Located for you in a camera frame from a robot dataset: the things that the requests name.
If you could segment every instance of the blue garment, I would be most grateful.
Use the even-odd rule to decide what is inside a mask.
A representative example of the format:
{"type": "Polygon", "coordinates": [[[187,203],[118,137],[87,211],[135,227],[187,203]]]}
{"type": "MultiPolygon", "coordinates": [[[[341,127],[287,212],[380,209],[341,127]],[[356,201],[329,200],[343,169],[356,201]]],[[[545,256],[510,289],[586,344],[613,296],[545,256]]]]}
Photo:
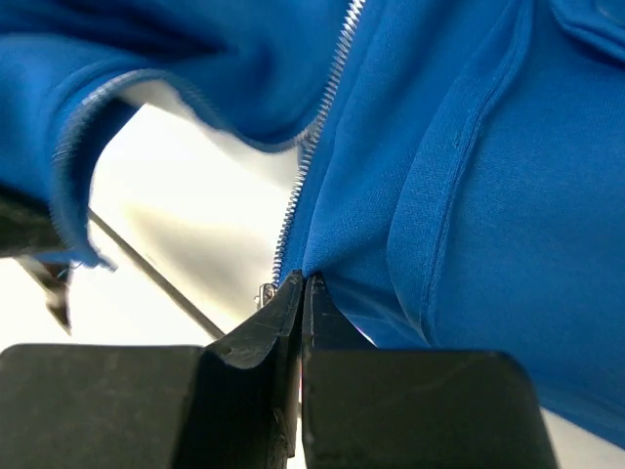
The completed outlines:
{"type": "MultiPolygon", "coordinates": [[[[313,120],[347,8],[0,0],[0,184],[97,263],[91,173],[133,111],[115,94],[165,79],[271,148],[313,120]]],[[[621,0],[369,0],[282,275],[323,272],[381,347],[511,353],[543,405],[625,448],[624,183],[621,0]]]]}

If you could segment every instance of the metal zipper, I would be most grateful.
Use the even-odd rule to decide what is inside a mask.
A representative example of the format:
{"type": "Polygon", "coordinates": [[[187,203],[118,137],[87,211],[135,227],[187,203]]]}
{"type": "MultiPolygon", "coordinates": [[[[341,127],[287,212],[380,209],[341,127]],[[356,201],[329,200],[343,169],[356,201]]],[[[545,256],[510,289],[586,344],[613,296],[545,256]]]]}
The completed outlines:
{"type": "Polygon", "coordinates": [[[347,64],[348,54],[354,43],[355,31],[362,15],[362,10],[366,0],[352,0],[350,7],[348,8],[345,20],[343,22],[343,28],[339,35],[336,51],[334,54],[334,62],[330,68],[330,74],[328,82],[323,92],[321,99],[321,105],[317,113],[316,118],[312,122],[310,132],[307,137],[302,141],[303,151],[302,157],[298,167],[298,174],[293,184],[293,190],[289,196],[289,201],[286,207],[286,214],[284,216],[284,222],[280,229],[277,245],[275,248],[275,254],[273,256],[273,267],[271,269],[271,283],[264,283],[260,286],[259,295],[255,298],[258,308],[265,306],[275,294],[280,284],[280,278],[282,277],[282,265],[284,260],[284,252],[286,251],[286,244],[288,241],[291,228],[293,226],[293,220],[295,219],[295,212],[304,189],[304,183],[311,169],[311,162],[313,161],[313,155],[319,145],[321,139],[321,132],[328,119],[328,114],[334,99],[339,89],[339,83],[343,75],[343,70],[347,64]]]}
{"type": "Polygon", "coordinates": [[[88,267],[98,265],[110,267],[110,263],[91,245],[86,236],[85,221],[81,214],[73,209],[75,206],[72,193],[74,183],[71,168],[77,157],[78,146],[82,142],[87,127],[93,123],[102,108],[118,97],[122,90],[135,84],[154,80],[162,80],[172,86],[180,94],[182,101],[190,106],[201,120],[211,122],[221,130],[228,131],[241,142],[259,151],[268,153],[287,151],[299,145],[308,132],[306,129],[295,137],[278,144],[263,144],[249,139],[227,124],[215,107],[192,84],[166,70],[143,68],[123,73],[107,81],[85,98],[78,109],[71,114],[52,162],[53,186],[50,203],[52,223],[65,247],[79,252],[83,264],[88,267]]]}

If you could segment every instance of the zipper pull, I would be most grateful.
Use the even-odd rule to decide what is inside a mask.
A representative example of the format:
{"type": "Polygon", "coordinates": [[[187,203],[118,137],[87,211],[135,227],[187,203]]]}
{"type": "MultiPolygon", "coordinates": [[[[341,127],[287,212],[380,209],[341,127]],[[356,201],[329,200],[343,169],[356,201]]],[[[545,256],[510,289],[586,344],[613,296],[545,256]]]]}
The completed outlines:
{"type": "Polygon", "coordinates": [[[275,291],[276,288],[272,283],[263,283],[258,289],[258,295],[254,297],[256,309],[264,308],[275,295],[275,291]]]}

